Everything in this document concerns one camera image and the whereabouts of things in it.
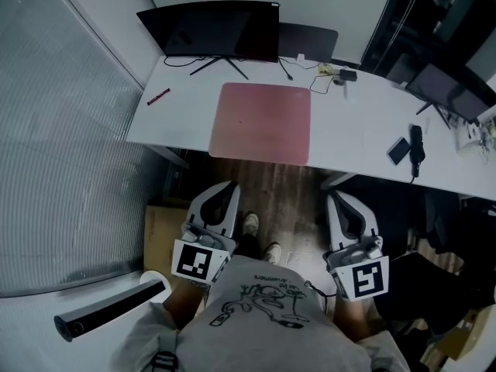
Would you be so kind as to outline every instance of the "desk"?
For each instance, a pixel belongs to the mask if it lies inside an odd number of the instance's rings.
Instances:
[[[234,60],[249,81],[225,61],[190,76],[205,62],[167,67],[163,60],[161,57],[153,70],[127,135],[129,142],[144,143],[155,150],[157,146],[169,146],[208,151],[220,90],[226,82],[307,88],[317,74],[316,68],[305,71],[283,62],[294,78],[289,81],[279,64]],[[167,62],[184,64],[191,62],[191,58],[169,58]],[[305,61],[303,66],[314,64]],[[415,115],[423,102],[382,77],[361,71],[357,75],[356,83],[348,83],[347,97],[343,87],[334,84],[327,95],[312,92],[308,166],[348,173],[344,179],[362,174],[408,183],[412,179],[408,157],[394,166],[386,153],[401,136],[408,140],[409,125],[417,124],[422,127],[426,158],[415,184],[496,200],[493,150],[486,165],[478,150],[459,156],[454,131],[446,128],[435,109]],[[327,77],[320,77],[312,89],[325,91],[328,81]],[[170,88],[168,94],[151,106],[146,105],[166,88]],[[331,179],[323,186],[333,182]]]

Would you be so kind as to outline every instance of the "black chair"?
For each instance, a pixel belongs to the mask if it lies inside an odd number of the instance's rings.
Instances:
[[[280,57],[297,58],[302,53],[306,60],[330,63],[337,40],[335,30],[279,23]]]

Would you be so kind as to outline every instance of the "phone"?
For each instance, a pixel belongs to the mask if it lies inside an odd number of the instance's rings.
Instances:
[[[405,158],[405,156],[410,151],[410,145],[405,138],[400,138],[392,148],[387,152],[389,160],[392,161],[394,165],[400,164],[400,161]]]

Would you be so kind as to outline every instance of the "black monitor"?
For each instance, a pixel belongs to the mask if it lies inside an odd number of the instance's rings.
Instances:
[[[469,122],[496,105],[496,93],[462,64],[426,64],[406,89]]]
[[[277,62],[279,4],[220,1],[137,13],[168,57],[234,57]]]

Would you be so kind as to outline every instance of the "floor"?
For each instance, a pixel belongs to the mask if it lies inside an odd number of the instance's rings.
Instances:
[[[325,196],[319,189],[332,171],[218,159],[191,151],[186,160],[190,169],[181,176],[179,198],[193,199],[214,184],[237,181],[242,189],[243,211],[253,211],[260,217],[258,240],[262,250],[278,242],[282,248],[279,265],[297,271],[328,295],[336,293],[322,259],[322,254],[329,251],[329,233],[323,218]]]

